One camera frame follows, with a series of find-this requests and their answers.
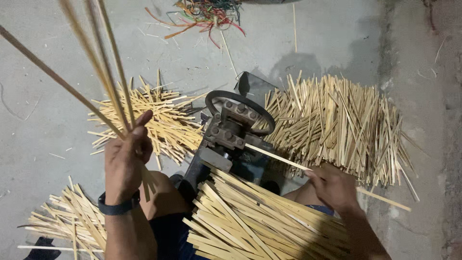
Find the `person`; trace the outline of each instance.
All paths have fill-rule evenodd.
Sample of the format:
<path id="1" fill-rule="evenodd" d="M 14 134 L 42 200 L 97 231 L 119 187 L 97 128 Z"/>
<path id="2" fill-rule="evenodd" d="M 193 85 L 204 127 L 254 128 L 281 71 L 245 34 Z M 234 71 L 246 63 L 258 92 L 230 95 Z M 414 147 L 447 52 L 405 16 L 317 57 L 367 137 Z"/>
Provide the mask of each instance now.
<path id="1" fill-rule="evenodd" d="M 137 119 L 134 129 L 124 140 L 117 138 L 106 145 L 105 205 L 123 204 L 138 190 L 138 194 L 144 194 L 140 167 L 149 161 L 152 153 L 151 140 L 144 127 L 151 118 L 149 110 Z M 165 174 L 152 174 L 156 192 L 150 192 L 149 202 L 145 196 L 140 196 L 140 207 L 123 214 L 105 215 L 105 258 L 205 259 L 195 255 L 192 245 L 186 242 L 188 226 L 182 219 L 190 218 L 192 209 Z M 284 197 L 330 215 L 333 210 L 337 211 L 350 237 L 354 259 L 390 259 L 356 200 L 354 178 L 327 163 L 306 174 L 310 180 Z"/>

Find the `forearm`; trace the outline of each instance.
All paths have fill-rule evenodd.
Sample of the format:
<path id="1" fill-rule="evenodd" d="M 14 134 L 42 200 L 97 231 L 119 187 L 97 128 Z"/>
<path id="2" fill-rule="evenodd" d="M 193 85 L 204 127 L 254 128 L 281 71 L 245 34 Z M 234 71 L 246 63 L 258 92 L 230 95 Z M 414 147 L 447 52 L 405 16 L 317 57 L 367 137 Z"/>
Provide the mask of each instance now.
<path id="1" fill-rule="evenodd" d="M 140 207 L 123 215 L 106 216 L 106 259 L 155 260 L 157 243 Z"/>
<path id="2" fill-rule="evenodd" d="M 352 246 L 354 259 L 391 259 L 359 207 L 340 214 Z"/>

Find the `pile of bamboo strips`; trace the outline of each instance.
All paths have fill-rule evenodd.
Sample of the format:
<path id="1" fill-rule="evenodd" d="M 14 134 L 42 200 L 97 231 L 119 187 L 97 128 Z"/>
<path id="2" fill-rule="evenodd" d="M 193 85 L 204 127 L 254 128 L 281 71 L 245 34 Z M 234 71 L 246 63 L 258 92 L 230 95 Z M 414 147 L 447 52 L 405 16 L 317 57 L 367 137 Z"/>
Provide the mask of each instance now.
<path id="1" fill-rule="evenodd" d="M 78 184 L 73 184 L 69 176 L 68 186 L 61 196 L 50 195 L 50 204 L 41 206 L 49 216 L 32 212 L 28 225 L 25 227 L 33 233 L 46 237 L 61 238 L 73 242 L 74 258 L 84 250 L 92 259 L 98 259 L 94 253 L 104 252 L 107 233 L 104 228 L 104 216 L 82 192 Z"/>
<path id="2" fill-rule="evenodd" d="M 400 185 L 402 176 L 410 184 L 403 166 L 415 171 L 401 137 L 412 141 L 401 131 L 396 107 L 376 87 L 330 75 L 301 80 L 301 73 L 295 83 L 287 76 L 286 91 L 266 95 L 265 108 L 276 129 L 265 141 L 276 153 L 307 167 L 329 161 L 361 184 Z M 303 175 L 295 167 L 286 172 Z"/>
<path id="3" fill-rule="evenodd" d="M 211 167 L 194 204 L 188 242 L 196 254 L 224 260 L 344 259 L 340 219 L 277 196 Z"/>
<path id="4" fill-rule="evenodd" d="M 141 76 L 139 76 L 142 87 L 132 90 L 133 78 L 130 80 L 128 87 L 131 106 L 134 116 L 137 118 L 147 110 L 153 111 L 152 119 L 146 124 L 148 137 L 152 141 L 154 154 L 157 160 L 159 170 L 161 164 L 159 155 L 163 153 L 173 159 L 178 165 L 184 160 L 185 155 L 193 156 L 202 141 L 202 126 L 193 122 L 195 117 L 188 116 L 190 106 L 193 101 L 205 97 L 207 93 L 196 97 L 181 96 L 179 92 L 164 91 L 163 86 L 159 86 L 159 70 L 157 77 L 157 87 L 150 88 Z M 125 94 L 119 90 L 119 97 L 122 106 L 127 107 Z M 111 100 L 96 101 L 100 106 L 100 112 L 107 117 L 118 129 L 123 128 L 123 124 L 114 109 Z M 98 121 L 101 124 L 106 123 L 100 118 L 88 119 L 88 121 Z M 111 129 L 102 132 L 88 131 L 90 134 L 101 136 L 92 144 L 94 148 L 102 147 L 109 139 L 117 138 L 117 135 Z M 92 154 L 103 152 L 101 149 Z"/>

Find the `concrete floor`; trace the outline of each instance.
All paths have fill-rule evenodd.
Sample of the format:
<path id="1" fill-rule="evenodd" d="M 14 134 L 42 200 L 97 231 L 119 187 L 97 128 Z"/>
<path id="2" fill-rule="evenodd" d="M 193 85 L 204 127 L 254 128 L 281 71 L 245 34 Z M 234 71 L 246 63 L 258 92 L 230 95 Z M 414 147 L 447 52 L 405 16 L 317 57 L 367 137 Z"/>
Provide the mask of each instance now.
<path id="1" fill-rule="evenodd" d="M 428 10 L 417 0 L 298 1 L 295 53 L 292 4 L 259 2 L 245 3 L 241 10 L 246 37 L 235 28 L 224 31 L 237 73 L 250 71 L 276 86 L 280 86 L 279 77 L 298 74 L 299 70 L 305 77 L 341 72 L 352 81 L 380 85 L 401 109 L 404 130 L 431 158 L 406 144 L 419 173 L 418 179 L 410 178 L 421 201 L 414 202 L 406 185 L 376 189 L 411 206 L 413 212 L 369 199 L 371 224 L 394 259 L 454 256 L 453 247 L 461 233 L 456 218 L 460 212 L 450 210 L 460 205 L 456 199 L 461 147 L 457 131 L 460 83 L 456 78 L 460 73 L 460 3 L 436 2 L 439 34 L 435 35 L 428 25 Z M 177 10 L 173 3 L 108 2 L 126 75 L 140 74 L 155 82 L 156 69 L 160 68 L 163 83 L 174 82 L 169 88 L 184 94 L 232 90 L 236 75 L 226 51 L 222 53 L 206 34 L 198 33 L 199 29 L 176 36 L 178 46 L 172 39 L 166 44 L 140 32 L 164 36 L 177 31 L 149 26 L 146 23 L 155 21 L 144 11 L 147 6 L 166 20 L 165 12 Z M 88 29 L 80 1 L 76 9 Z M 0 0 L 0 14 L 0 24 L 84 96 L 103 98 L 102 88 L 56 1 Z M 222 43 L 217 31 L 213 38 Z M 445 44 L 435 62 L 443 39 Z M 28 250 L 16 246 L 34 243 L 37 237 L 15 227 L 25 224 L 30 212 L 49 194 L 59 194 L 68 175 L 97 198 L 104 190 L 103 156 L 89 155 L 95 137 L 86 131 L 95 127 L 86 121 L 88 110 L 4 39 L 0 39 L 0 82 L 4 88 L 0 108 L 0 259 L 23 259 Z M 26 118 L 36 102 L 26 121 L 5 108 Z M 167 175 L 183 173 L 188 167 L 187 163 L 178 167 L 166 158 L 162 164 Z M 157 166 L 150 162 L 148 168 Z M 287 181 L 283 190 L 292 190 L 304 181 Z M 59 257 L 71 258 L 68 253 Z"/>

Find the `black wristwatch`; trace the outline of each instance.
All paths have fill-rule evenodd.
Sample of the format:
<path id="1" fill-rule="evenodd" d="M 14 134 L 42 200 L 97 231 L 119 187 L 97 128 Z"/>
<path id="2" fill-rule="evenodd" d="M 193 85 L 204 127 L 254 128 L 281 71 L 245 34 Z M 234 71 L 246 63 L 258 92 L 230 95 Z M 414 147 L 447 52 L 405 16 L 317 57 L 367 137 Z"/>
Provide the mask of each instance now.
<path id="1" fill-rule="evenodd" d="M 103 192 L 98 198 L 98 207 L 101 213 L 109 216 L 122 215 L 127 211 L 136 208 L 140 204 L 140 190 L 133 194 L 130 200 L 124 201 L 119 205 L 106 205 L 106 192 Z"/>

